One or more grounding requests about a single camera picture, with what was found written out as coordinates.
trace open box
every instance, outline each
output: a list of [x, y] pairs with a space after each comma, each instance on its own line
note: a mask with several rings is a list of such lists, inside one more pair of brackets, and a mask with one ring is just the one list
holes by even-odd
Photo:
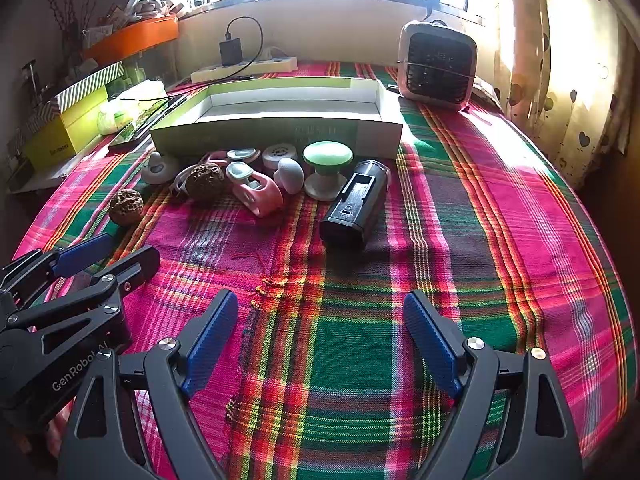
[[301, 153], [312, 142], [337, 140], [356, 156], [396, 158], [403, 124], [398, 95], [378, 80], [279, 77], [203, 88], [151, 137], [160, 153], [177, 157], [280, 142]]

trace air cooler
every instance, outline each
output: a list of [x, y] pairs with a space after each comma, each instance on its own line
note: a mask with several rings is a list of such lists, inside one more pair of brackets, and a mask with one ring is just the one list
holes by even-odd
[[468, 35], [413, 21], [402, 28], [398, 89], [407, 99], [462, 110], [471, 97], [478, 46]]

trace curtain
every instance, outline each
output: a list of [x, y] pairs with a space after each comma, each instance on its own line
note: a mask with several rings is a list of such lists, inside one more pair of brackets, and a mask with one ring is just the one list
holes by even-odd
[[608, 0], [497, 0], [488, 23], [503, 109], [578, 189], [604, 153], [626, 149], [636, 54], [628, 32]]

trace yellow box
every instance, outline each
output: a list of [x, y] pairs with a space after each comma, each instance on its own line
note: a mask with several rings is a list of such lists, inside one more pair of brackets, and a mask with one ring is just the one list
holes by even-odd
[[104, 86], [50, 120], [24, 146], [36, 171], [76, 155], [98, 135], [98, 112], [107, 100]]

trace blue gripper pad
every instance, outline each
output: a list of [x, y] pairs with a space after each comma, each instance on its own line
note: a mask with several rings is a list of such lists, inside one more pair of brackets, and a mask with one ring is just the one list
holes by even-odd
[[[214, 298], [203, 317], [210, 313], [210, 308], [215, 308], [213, 303], [216, 299]], [[229, 291], [200, 332], [193, 350], [187, 355], [186, 375], [181, 389], [190, 399], [197, 391], [207, 386], [222, 349], [236, 325], [236, 320], [238, 320], [238, 298]]]
[[58, 253], [53, 274], [58, 278], [70, 278], [88, 266], [105, 259], [113, 252], [113, 238], [107, 233], [69, 246]]
[[457, 399], [462, 393], [462, 384], [458, 379], [456, 356], [415, 294], [404, 298], [402, 316], [436, 385]]

